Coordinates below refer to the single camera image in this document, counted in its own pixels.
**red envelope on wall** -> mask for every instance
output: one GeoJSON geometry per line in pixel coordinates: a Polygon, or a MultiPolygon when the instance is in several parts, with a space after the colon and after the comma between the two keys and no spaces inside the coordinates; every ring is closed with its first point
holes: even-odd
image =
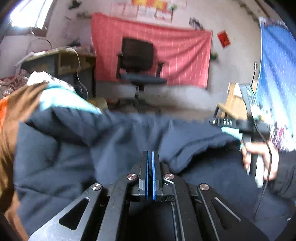
{"type": "Polygon", "coordinates": [[[217,33],[217,36],[218,36],[218,38],[220,40],[220,43],[221,43],[221,45],[222,45],[223,48],[225,48],[228,45],[230,45],[230,40],[229,40],[229,38],[228,38],[227,33],[226,33],[225,30],[222,31],[222,32],[220,32],[220,33],[217,33]]]}

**window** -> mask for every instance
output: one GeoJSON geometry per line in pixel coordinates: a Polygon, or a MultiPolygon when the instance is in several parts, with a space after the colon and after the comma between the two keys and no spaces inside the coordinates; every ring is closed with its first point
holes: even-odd
{"type": "Polygon", "coordinates": [[[6,35],[31,34],[45,37],[57,0],[23,0],[11,13],[6,35]]]}

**dark sleeve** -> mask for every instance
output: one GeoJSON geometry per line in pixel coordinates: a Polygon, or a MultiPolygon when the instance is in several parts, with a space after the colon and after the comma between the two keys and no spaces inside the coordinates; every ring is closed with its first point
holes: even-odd
{"type": "Polygon", "coordinates": [[[279,168],[271,188],[278,195],[296,199],[296,151],[279,152],[279,168]]]}

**metal pivot bolt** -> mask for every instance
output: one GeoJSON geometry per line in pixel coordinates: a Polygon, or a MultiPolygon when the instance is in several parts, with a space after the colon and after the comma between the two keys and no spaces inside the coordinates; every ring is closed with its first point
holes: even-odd
{"type": "Polygon", "coordinates": [[[95,183],[95,184],[93,184],[93,185],[91,186],[92,190],[94,190],[94,191],[98,191],[98,190],[100,190],[101,187],[102,187],[102,185],[99,184],[99,183],[95,183]]]}
{"type": "Polygon", "coordinates": [[[137,175],[134,174],[134,173],[130,173],[130,174],[128,174],[127,178],[128,178],[129,180],[135,180],[135,179],[137,178],[137,175]]]}
{"type": "Polygon", "coordinates": [[[201,184],[200,185],[200,189],[203,190],[203,191],[207,191],[207,190],[209,190],[209,185],[207,185],[207,184],[201,184]]]}
{"type": "Polygon", "coordinates": [[[165,175],[165,179],[167,179],[167,180],[172,180],[172,179],[174,179],[174,174],[171,174],[171,173],[168,173],[168,174],[166,174],[165,175]]]}

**black office chair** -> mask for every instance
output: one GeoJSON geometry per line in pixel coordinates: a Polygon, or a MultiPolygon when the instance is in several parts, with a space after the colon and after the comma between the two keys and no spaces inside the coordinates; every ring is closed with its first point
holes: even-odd
{"type": "Polygon", "coordinates": [[[163,62],[158,62],[156,75],[141,74],[142,71],[151,70],[153,66],[154,47],[153,44],[130,38],[122,39],[121,53],[118,54],[118,63],[116,78],[128,81],[136,86],[135,98],[119,99],[116,108],[126,105],[133,105],[138,112],[145,111],[146,108],[152,108],[156,113],[160,113],[160,109],[150,105],[144,99],[139,99],[139,91],[144,91],[147,84],[165,84],[166,79],[159,77],[163,62]],[[121,74],[120,69],[125,69],[126,73],[121,74]]]}

